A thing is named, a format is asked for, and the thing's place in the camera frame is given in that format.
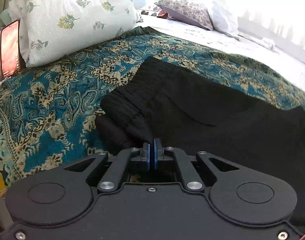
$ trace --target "teal pillow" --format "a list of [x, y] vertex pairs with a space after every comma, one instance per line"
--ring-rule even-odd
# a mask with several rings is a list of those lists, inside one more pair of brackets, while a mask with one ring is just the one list
[[0, 21], [2, 21], [5, 26], [7, 26], [8, 24], [11, 24], [12, 20], [11, 20], [11, 17], [9, 15], [9, 13], [8, 13], [8, 9], [4, 10], [0, 14]]

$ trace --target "white pillow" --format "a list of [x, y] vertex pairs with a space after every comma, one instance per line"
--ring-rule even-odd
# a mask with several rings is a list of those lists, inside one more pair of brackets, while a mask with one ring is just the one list
[[212, 0], [207, 9], [215, 30], [239, 39], [238, 16], [230, 10], [225, 0]]
[[[112, 39], [136, 22], [132, 0], [24, 0], [24, 4], [20, 29], [25, 25], [28, 32], [29, 56], [23, 55], [27, 67]], [[19, 14], [18, 6], [9, 3], [9, 9]]]

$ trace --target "phone screen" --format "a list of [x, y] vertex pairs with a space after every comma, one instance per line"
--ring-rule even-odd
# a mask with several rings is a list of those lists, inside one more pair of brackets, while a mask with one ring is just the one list
[[0, 61], [3, 77], [20, 70], [19, 61], [19, 21], [15, 21], [1, 31]]

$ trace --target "bed sheet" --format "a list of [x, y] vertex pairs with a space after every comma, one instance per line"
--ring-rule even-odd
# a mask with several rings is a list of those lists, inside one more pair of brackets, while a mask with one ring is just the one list
[[305, 64], [280, 49], [272, 52], [243, 37], [241, 41], [217, 31], [207, 31], [196, 26], [157, 17], [142, 15], [143, 22], [137, 26], [150, 26], [168, 35], [193, 41], [226, 53], [240, 54], [258, 60], [278, 72], [286, 80], [305, 91]]

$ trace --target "black fabric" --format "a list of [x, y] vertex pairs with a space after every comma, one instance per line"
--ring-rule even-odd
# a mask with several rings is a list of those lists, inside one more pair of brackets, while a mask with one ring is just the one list
[[291, 222], [305, 227], [305, 111], [283, 111], [155, 58], [101, 103], [95, 122], [116, 154], [160, 138], [189, 155], [207, 151], [278, 177], [297, 192]]

